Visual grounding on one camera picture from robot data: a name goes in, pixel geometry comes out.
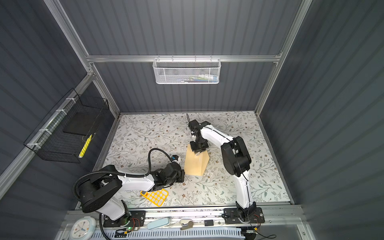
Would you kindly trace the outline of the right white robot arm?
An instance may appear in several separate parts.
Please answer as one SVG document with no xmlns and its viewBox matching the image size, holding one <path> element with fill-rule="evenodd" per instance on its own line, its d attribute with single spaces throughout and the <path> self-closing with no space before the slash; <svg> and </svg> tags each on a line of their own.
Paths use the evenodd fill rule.
<svg viewBox="0 0 384 240">
<path fill-rule="evenodd" d="M 188 128 L 195 137 L 195 140 L 190 142 L 191 150 L 195 154 L 206 151 L 209 144 L 221 150 L 224 167 L 234 177 L 237 191 L 236 205 L 241 210 L 248 210 L 254 205 L 249 181 L 252 160 L 244 140 L 240 136 L 231 137 L 219 131 L 207 121 L 199 123 L 197 120 L 192 120 Z"/>
</svg>

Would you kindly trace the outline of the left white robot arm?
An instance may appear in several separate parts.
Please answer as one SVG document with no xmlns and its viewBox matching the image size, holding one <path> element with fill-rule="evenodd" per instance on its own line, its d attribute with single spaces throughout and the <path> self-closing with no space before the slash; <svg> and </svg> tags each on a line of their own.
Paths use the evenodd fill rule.
<svg viewBox="0 0 384 240">
<path fill-rule="evenodd" d="M 73 194 L 81 202 L 84 213 L 98 212 L 112 220 L 118 220 L 128 213 L 128 208 L 116 194 L 124 191 L 155 192 L 183 183 L 185 171 L 177 161 L 164 169 L 150 172 L 147 176 L 119 172 L 114 165 L 79 178 L 73 185 Z"/>
</svg>

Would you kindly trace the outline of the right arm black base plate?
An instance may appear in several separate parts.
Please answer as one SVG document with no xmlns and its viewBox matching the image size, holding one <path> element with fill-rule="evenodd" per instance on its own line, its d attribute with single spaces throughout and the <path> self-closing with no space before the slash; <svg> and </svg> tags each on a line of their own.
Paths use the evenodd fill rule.
<svg viewBox="0 0 384 240">
<path fill-rule="evenodd" d="M 225 208 L 221 216 L 228 225 L 242 223 L 259 225 L 265 223 L 264 213 L 260 207 L 245 210 L 243 213 L 237 208 Z"/>
</svg>

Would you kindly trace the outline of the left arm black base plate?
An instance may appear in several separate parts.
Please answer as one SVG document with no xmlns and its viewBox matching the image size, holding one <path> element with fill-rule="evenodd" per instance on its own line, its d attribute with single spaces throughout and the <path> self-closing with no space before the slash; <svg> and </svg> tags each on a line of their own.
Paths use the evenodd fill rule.
<svg viewBox="0 0 384 240">
<path fill-rule="evenodd" d="M 108 216 L 103 216 L 104 228 L 128 228 L 128 227 L 143 227 L 146 219 L 146 211 L 130 211 L 124 214 L 121 218 L 113 221 Z"/>
</svg>

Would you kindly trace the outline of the manila paper envelope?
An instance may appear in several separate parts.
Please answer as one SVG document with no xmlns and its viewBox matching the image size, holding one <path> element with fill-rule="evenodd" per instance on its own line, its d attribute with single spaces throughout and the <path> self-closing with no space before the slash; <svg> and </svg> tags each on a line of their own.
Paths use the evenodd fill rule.
<svg viewBox="0 0 384 240">
<path fill-rule="evenodd" d="M 207 168 L 210 156 L 208 151 L 195 154 L 188 144 L 184 170 L 186 175 L 202 176 Z"/>
</svg>

